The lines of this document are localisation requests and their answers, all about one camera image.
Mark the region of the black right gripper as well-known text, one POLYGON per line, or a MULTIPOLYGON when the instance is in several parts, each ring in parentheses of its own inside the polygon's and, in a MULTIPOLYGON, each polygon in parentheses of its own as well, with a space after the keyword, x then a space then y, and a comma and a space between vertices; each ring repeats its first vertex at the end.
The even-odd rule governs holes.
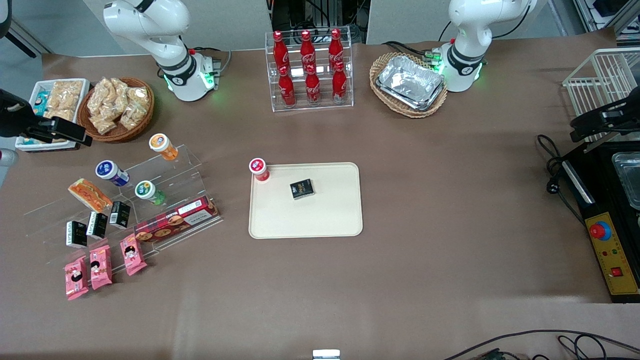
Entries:
POLYGON ((85 127, 60 117, 41 118, 27 100, 4 89, 0 90, 0 136, 28 137, 28 148, 80 148, 93 144, 85 127))

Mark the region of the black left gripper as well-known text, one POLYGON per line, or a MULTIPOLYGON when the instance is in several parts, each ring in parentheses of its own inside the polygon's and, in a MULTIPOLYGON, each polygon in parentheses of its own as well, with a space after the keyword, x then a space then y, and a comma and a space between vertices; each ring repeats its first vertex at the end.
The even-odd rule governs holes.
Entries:
POLYGON ((632 126, 640 126, 640 99, 629 96, 626 102, 614 109, 595 109, 585 112, 571 121, 569 133, 573 142, 597 142, 608 132, 631 132, 632 126))

